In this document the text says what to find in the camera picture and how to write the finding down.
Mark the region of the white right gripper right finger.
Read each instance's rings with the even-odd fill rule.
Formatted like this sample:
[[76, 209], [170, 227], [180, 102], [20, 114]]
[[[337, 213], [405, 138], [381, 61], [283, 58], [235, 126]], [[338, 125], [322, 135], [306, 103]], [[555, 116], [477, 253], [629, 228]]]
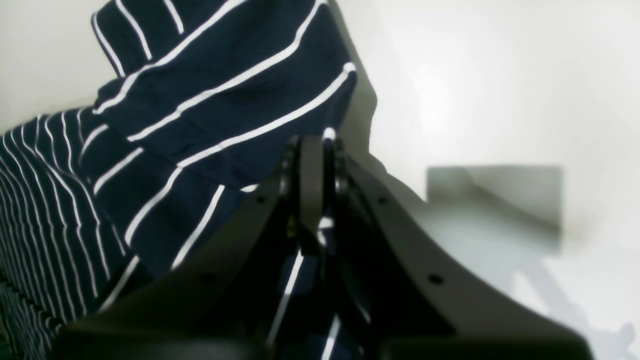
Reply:
[[457, 262], [390, 191], [320, 141], [331, 237], [320, 273], [361, 360], [590, 360], [585, 339]]

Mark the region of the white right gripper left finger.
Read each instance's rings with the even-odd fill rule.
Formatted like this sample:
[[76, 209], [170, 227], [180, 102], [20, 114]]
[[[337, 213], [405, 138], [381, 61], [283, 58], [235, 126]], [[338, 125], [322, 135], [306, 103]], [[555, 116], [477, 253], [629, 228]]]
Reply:
[[276, 171], [196, 253], [67, 326], [55, 360], [276, 360], [287, 257], [320, 256], [323, 140], [293, 137]]

